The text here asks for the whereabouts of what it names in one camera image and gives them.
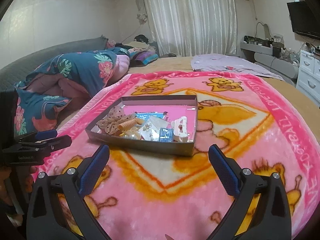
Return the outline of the person's left hand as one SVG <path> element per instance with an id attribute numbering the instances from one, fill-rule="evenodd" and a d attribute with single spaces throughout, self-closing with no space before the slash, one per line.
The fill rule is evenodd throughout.
<path id="1" fill-rule="evenodd" d="M 1 208 L 9 217 L 22 220 L 33 190 L 35 166 L 1 167 Z"/>

